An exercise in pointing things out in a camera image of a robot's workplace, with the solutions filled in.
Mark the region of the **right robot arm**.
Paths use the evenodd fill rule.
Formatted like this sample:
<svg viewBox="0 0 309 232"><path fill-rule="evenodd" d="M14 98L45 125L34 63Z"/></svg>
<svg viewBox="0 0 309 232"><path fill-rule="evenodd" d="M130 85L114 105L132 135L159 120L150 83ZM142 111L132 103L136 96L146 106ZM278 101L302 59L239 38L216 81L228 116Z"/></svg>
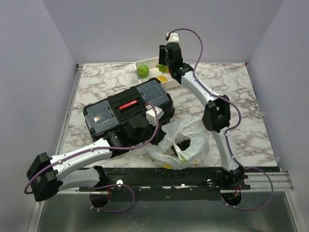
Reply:
<svg viewBox="0 0 309 232"><path fill-rule="evenodd" d="M171 77L189 89L205 107L202 123L215 138L222 162L222 184L234 189L244 177L244 168L236 161L234 147L230 142L230 100L218 95L196 76L196 71L184 63L178 43L159 46L159 64L167 66Z"/></svg>

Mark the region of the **white lemon print plastic bag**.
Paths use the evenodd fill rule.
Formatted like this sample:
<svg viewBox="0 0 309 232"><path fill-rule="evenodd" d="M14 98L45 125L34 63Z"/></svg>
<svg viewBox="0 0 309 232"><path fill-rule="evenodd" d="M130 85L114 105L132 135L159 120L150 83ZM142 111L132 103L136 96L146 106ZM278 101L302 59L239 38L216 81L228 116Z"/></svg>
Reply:
<svg viewBox="0 0 309 232"><path fill-rule="evenodd" d="M197 165L207 157L210 151L208 131L200 117L177 119L164 125L162 130L165 133L163 140L144 148L158 166L181 170Z"/></svg>

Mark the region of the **green fake guava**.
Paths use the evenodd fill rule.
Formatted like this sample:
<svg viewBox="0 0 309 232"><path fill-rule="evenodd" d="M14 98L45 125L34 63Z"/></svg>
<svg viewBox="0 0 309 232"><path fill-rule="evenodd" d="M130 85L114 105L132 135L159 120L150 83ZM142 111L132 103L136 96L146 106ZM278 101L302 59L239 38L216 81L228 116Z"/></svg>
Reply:
<svg viewBox="0 0 309 232"><path fill-rule="evenodd" d="M147 65L140 65L138 68L137 68L137 71L138 71L138 75L140 78L146 78L148 77L149 75L149 68Z"/></svg>

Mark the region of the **yellow fake lemon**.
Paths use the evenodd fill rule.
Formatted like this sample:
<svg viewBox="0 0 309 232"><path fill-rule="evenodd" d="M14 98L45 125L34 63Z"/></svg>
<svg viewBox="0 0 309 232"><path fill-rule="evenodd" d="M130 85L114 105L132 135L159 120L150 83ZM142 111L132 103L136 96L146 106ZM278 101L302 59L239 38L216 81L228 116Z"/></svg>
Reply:
<svg viewBox="0 0 309 232"><path fill-rule="evenodd" d="M168 79L167 79L165 76L163 76L163 75L159 75L159 76L157 76L156 78L157 78L157 80L159 80L161 83L164 83L164 82L167 82L167 81L168 81Z"/></svg>

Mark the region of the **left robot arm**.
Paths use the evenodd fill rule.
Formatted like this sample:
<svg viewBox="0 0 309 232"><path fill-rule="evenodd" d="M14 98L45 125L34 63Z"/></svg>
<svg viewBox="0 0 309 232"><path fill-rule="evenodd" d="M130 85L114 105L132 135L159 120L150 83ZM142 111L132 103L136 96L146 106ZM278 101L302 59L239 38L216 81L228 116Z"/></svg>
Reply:
<svg viewBox="0 0 309 232"><path fill-rule="evenodd" d="M161 141L160 118L159 115L145 115L131 119L132 123L146 129L146 135L138 134L137 142L132 142L127 135L118 136L113 133L112 137L120 147L112 147L107 140L100 138L86 147L67 154L51 157L46 153L39 154L26 173L28 183L24 193L32 194L35 201L41 202L52 198L59 191L75 187L104 190L107 179L104 177L103 169L98 167L87 169L86 166Z"/></svg>

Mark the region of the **dark purple fake grapes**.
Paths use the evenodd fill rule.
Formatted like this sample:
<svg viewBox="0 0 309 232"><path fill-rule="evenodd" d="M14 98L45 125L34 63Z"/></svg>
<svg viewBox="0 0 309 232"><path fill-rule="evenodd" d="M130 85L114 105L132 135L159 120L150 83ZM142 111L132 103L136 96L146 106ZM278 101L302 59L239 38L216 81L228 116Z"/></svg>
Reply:
<svg viewBox="0 0 309 232"><path fill-rule="evenodd" d="M186 140L181 141L180 143L177 143L176 145L179 147L181 151L185 151L190 146L190 143L191 143L191 139L186 139ZM177 156L177 152L174 146L171 146L171 151L172 151L172 155Z"/></svg>

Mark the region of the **green fake grape bunch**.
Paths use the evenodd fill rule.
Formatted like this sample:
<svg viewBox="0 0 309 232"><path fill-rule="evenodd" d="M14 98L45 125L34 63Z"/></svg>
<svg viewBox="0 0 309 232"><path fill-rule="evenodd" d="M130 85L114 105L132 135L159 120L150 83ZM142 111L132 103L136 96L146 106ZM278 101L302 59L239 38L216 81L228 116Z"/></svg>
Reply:
<svg viewBox="0 0 309 232"><path fill-rule="evenodd" d="M156 67L158 68L158 70L162 73L162 74L167 74L169 73L169 69L167 66L162 65L162 64L157 64Z"/></svg>

